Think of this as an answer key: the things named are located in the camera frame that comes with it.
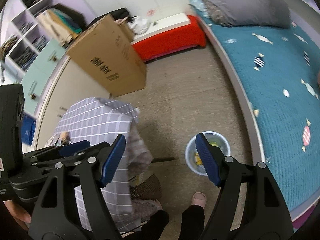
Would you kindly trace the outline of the left hand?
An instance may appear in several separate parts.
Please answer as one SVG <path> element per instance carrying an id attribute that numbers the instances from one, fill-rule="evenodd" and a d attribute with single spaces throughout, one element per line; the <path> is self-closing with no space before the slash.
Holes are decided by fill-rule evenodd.
<path id="1" fill-rule="evenodd" d="M 21 226 L 21 228 L 25 231 L 28 231 L 29 225 L 31 223 L 31 215 L 13 200 L 4 201 L 4 205 L 7 207 L 8 211 L 16 220 L 16 222 Z"/>

